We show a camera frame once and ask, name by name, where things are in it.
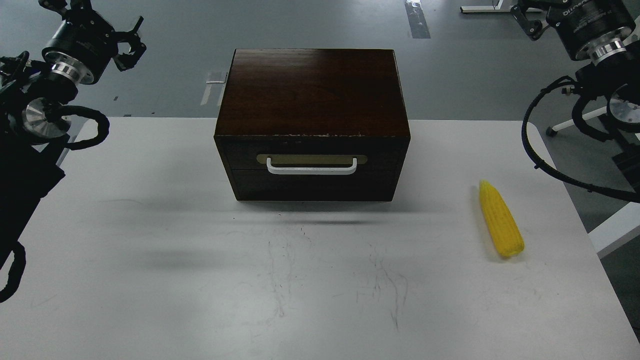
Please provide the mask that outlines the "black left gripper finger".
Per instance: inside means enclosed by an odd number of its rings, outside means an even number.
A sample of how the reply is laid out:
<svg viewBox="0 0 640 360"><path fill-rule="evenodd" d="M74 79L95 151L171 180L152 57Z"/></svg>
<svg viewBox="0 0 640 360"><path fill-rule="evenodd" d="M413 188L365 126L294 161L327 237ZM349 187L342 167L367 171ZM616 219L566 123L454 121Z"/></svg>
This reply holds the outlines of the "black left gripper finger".
<svg viewBox="0 0 640 360"><path fill-rule="evenodd" d="M126 43L130 47L138 47L142 42L138 31L144 22L143 16L138 16L135 25L131 30L122 30L114 32L114 41L117 44Z"/></svg>
<svg viewBox="0 0 640 360"><path fill-rule="evenodd" d="M129 43L128 52L118 53L113 57L115 66L121 72L133 69L146 50L146 44L142 42Z"/></svg>

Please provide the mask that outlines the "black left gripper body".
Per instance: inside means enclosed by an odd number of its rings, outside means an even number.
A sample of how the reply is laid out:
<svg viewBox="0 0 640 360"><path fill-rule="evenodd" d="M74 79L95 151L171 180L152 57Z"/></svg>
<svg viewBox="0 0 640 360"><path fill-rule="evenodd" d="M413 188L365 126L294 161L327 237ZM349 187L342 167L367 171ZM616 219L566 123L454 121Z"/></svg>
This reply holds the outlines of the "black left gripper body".
<svg viewBox="0 0 640 360"><path fill-rule="evenodd" d="M43 0L41 6L59 14L62 20L41 51L44 60L50 64L62 60L82 64L80 84L96 84L117 54L114 27L93 9L90 0Z"/></svg>

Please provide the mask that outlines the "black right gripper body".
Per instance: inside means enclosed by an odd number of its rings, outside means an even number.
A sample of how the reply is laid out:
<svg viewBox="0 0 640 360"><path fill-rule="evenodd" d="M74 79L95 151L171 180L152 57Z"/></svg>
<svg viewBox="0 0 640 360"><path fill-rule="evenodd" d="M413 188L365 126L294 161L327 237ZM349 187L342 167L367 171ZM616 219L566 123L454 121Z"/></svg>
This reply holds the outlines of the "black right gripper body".
<svg viewBox="0 0 640 360"><path fill-rule="evenodd" d="M621 0L569 0L567 7L549 7L546 22L555 29L573 61L589 57L592 41L605 35L624 40L636 29Z"/></svg>

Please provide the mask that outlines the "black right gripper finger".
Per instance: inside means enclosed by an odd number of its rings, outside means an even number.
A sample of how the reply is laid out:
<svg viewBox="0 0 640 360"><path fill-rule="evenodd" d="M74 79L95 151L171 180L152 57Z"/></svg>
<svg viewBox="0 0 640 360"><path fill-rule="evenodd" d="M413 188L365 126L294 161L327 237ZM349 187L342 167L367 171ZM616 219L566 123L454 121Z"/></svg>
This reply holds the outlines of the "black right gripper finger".
<svg viewBox="0 0 640 360"><path fill-rule="evenodd" d="M510 14L514 17L519 27L531 41L537 41L549 28L546 18L530 19L528 11L530 9L548 12L551 6L550 0L517 0L516 4L510 8Z"/></svg>

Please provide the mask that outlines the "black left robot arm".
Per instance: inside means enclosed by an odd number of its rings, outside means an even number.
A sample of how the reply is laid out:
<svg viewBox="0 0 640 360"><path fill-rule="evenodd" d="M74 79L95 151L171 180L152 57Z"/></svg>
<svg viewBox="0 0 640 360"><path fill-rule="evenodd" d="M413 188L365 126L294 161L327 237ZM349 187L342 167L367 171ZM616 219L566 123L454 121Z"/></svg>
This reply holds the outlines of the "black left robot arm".
<svg viewBox="0 0 640 360"><path fill-rule="evenodd" d="M139 34L116 30L89 0L41 0L61 24L41 51L1 58L1 261L18 242L40 200L64 177L64 150L105 141L110 122L102 112L72 105L80 85L94 85L107 66L133 69L147 47Z"/></svg>

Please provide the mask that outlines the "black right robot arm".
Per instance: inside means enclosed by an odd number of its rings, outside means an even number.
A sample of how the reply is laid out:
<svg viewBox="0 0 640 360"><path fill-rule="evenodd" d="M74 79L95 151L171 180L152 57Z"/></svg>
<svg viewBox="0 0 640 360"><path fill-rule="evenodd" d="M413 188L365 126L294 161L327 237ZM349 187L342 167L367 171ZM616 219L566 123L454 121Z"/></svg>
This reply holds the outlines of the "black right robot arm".
<svg viewBox="0 0 640 360"><path fill-rule="evenodd" d="M532 41L553 28L573 61L589 60L575 73L562 76L540 90L526 109L521 141L535 168L588 192L626 202L639 202L639 147L622 132L639 132L639 42L625 44L636 25L621 0L519 0L510 14ZM578 95L571 120L596 141L616 141L622 153L614 157L633 191L602 187L576 180L547 164L530 144L527 125L538 103L555 89Z"/></svg>

